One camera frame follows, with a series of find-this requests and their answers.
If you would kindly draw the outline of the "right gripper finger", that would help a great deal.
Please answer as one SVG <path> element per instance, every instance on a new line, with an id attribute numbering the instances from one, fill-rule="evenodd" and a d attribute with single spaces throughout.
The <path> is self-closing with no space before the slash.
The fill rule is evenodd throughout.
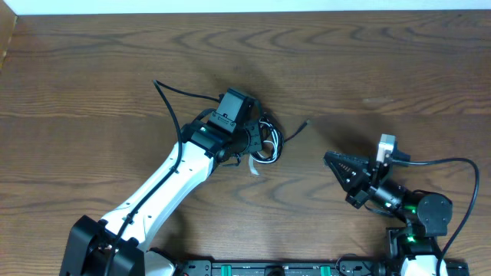
<path id="1" fill-rule="evenodd" d="M 367 167 L 370 163 L 367 157 L 353 156 L 343 153 L 327 151 L 324 155 L 327 165 L 348 166 L 348 167 Z"/>
<path id="2" fill-rule="evenodd" d="M 326 159 L 325 163 L 345 192 L 359 186 L 367 178 L 364 172 L 367 168 L 366 160 Z"/>

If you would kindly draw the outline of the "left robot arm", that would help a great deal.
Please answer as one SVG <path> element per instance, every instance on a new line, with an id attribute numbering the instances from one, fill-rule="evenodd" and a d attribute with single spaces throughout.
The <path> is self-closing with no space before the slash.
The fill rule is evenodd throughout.
<path id="1" fill-rule="evenodd" d="M 151 249 L 160 227 L 219 164 L 259 151 L 261 104 L 228 89 L 216 109 L 178 130 L 178 141 L 156 172 L 126 201 L 95 221 L 71 228 L 62 275 L 172 275 L 176 265 Z"/>

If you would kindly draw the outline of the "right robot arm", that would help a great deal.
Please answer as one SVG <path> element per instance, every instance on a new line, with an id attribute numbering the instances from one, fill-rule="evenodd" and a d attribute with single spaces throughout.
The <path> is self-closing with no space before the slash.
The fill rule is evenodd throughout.
<path id="1" fill-rule="evenodd" d="M 437 237 L 447 234 L 452 202 L 444 195 L 410 191 L 391 180 L 394 165 L 409 162 L 410 156 L 395 150 L 382 160 L 350 156 L 332 151 L 324 155 L 325 165 L 347 193 L 346 202 L 356 209 L 374 203 L 373 213 L 396 218 L 405 226 L 386 229 L 387 257 L 373 269 L 375 275 L 446 274 L 438 268 L 442 251 Z"/>

